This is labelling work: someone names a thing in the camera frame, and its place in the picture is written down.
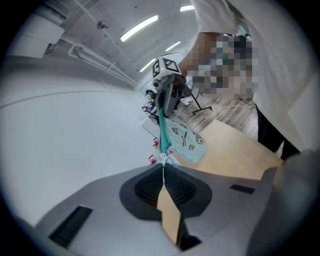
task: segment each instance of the floor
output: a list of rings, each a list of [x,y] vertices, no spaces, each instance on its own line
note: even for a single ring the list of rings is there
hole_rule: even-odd
[[[214,94],[199,94],[197,98],[201,107],[212,106],[212,110],[206,109],[193,115],[193,111],[198,110],[195,101],[185,106],[180,104],[174,112],[174,116],[187,124],[195,132],[199,133],[206,128],[213,120],[219,120],[247,136],[258,139],[258,116],[257,110],[252,100],[244,103],[238,99],[223,99]]]

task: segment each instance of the person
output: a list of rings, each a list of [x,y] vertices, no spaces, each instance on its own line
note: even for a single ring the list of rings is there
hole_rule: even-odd
[[[237,19],[248,26],[252,47],[253,101],[258,115],[258,141],[273,152],[284,142],[282,159],[319,140],[319,64],[310,43],[293,18],[266,0],[191,0],[198,23],[193,47],[180,62],[182,75],[195,71],[220,34],[236,34]]]

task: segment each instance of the patterned fabric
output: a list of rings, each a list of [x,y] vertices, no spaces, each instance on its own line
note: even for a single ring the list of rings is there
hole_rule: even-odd
[[[169,149],[189,163],[200,162],[207,153],[205,140],[177,118],[164,120],[171,140]]]

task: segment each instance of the black tripod stand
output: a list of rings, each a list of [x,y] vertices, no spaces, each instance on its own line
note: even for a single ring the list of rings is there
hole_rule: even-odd
[[[195,103],[196,103],[196,104],[198,105],[198,107],[199,107],[198,110],[192,112],[193,115],[195,115],[197,112],[200,112],[200,111],[202,111],[202,110],[208,110],[208,109],[212,110],[212,107],[211,107],[211,106],[207,106],[207,107],[205,107],[205,108],[202,108],[202,107],[199,105],[199,102],[197,101],[197,99],[195,98],[195,96],[193,95],[193,93],[191,93],[191,96],[192,96],[192,98],[194,99]]]

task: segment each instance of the fluorescent light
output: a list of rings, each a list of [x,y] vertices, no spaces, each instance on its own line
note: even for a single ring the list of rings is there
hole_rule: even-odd
[[[155,58],[153,60],[151,60],[147,65],[145,65],[143,68],[141,68],[140,72],[144,71],[155,60],[156,60]]]
[[[179,41],[179,42],[176,42],[175,44],[173,44],[173,45],[171,45],[168,49],[166,49],[165,51],[167,52],[167,51],[169,51],[169,50],[171,50],[173,47],[175,47],[175,46],[177,46],[178,44],[180,44],[181,42]]]
[[[180,8],[180,12],[188,11],[188,10],[193,10],[195,7],[193,5],[187,5],[187,6],[182,6]]]
[[[148,18],[147,20],[141,22],[139,25],[136,25],[133,29],[129,30],[127,33],[121,36],[120,37],[121,41],[122,42],[126,41],[133,34],[137,33],[139,30],[143,29],[145,26],[148,26],[149,24],[157,20],[158,20],[158,15]]]

